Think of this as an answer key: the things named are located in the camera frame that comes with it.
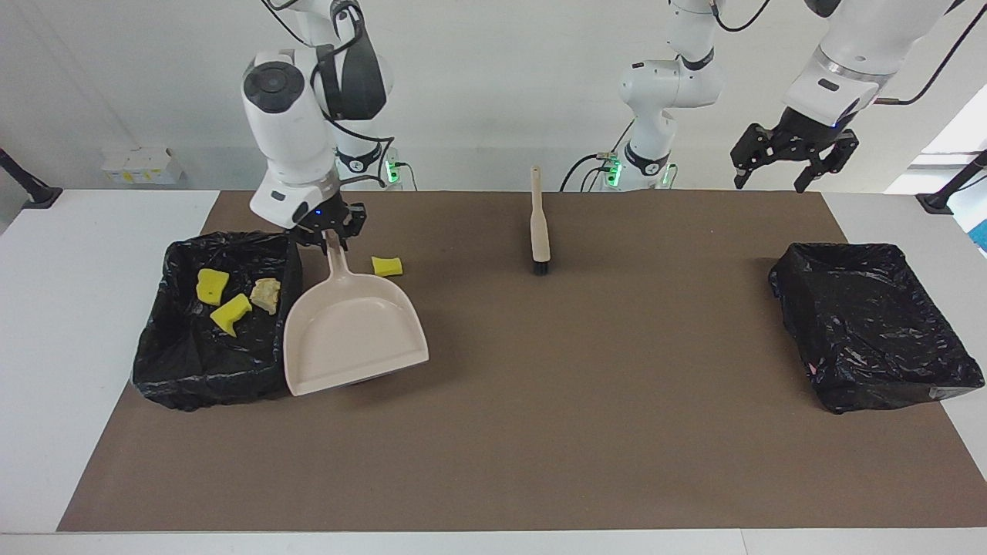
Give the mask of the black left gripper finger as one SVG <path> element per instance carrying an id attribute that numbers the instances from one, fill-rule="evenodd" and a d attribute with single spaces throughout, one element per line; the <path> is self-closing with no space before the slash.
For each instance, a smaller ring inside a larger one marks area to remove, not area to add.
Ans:
<path id="1" fill-rule="evenodd" d="M 758 123 L 751 123 L 744 130 L 730 151 L 730 161 L 736 175 L 733 178 L 737 190 L 742 190 L 752 173 L 776 161 L 775 130 L 765 129 Z"/>
<path id="2" fill-rule="evenodd" d="M 859 140 L 856 133 L 840 133 L 828 149 L 817 146 L 801 149 L 803 151 L 801 154 L 805 155 L 808 166 L 801 171 L 794 181 L 794 189 L 798 193 L 803 193 L 815 180 L 820 179 L 826 173 L 841 172 L 858 146 Z"/>

